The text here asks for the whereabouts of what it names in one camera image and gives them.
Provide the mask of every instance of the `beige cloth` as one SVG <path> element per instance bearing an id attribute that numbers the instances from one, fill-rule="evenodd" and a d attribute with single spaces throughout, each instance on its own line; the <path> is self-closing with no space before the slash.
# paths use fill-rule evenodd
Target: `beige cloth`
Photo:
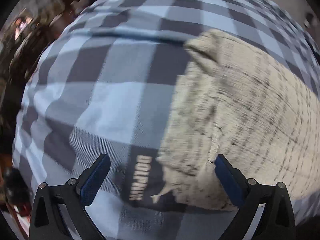
<path id="1" fill-rule="evenodd" d="M 319 102 L 290 70 L 218 30 L 185 44 L 192 57 L 177 80 L 159 150 L 179 203 L 235 207 L 215 172 L 217 154 L 261 184 L 283 181 L 292 199 L 319 189 Z"/>

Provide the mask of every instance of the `silver bolt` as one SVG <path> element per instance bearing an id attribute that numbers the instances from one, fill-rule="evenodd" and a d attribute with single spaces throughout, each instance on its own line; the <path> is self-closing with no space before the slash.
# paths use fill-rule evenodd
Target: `silver bolt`
<path id="1" fill-rule="evenodd" d="M 68 184 L 70 185 L 70 186 L 72 186 L 73 184 L 75 184 L 76 183 L 76 179 L 69 179 L 68 180 Z"/>
<path id="2" fill-rule="evenodd" d="M 45 182 L 40 183 L 39 188 L 45 188 L 45 186 L 47 186 L 47 184 Z"/>
<path id="3" fill-rule="evenodd" d="M 250 179 L 248 179 L 248 183 L 249 183 L 250 185 L 255 185 L 257 182 L 256 182 L 255 179 L 250 178 Z"/>
<path id="4" fill-rule="evenodd" d="M 285 188 L 285 184 L 284 184 L 283 182 L 279 182 L 279 183 L 278 183 L 278 186 L 279 186 L 280 188 Z"/>

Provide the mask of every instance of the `checkered bedsheet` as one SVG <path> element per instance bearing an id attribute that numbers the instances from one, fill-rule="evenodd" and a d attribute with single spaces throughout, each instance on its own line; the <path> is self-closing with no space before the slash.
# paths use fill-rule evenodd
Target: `checkered bedsheet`
<path id="1" fill-rule="evenodd" d="M 183 43 L 211 28 L 266 51 L 320 95 L 307 40 L 317 46 L 269 0 L 98 0 L 43 53 L 25 88 L 13 161 L 32 191 L 42 181 L 77 178 L 106 153 L 111 170 L 86 208 L 104 236 L 218 239 L 235 212 L 178 204 L 171 192 L 151 198 L 164 186 L 156 156 L 177 75 L 189 61 Z M 137 174 L 148 178 L 146 187 L 135 184 Z M 293 202 L 297 223 L 319 212 L 318 197 Z"/>

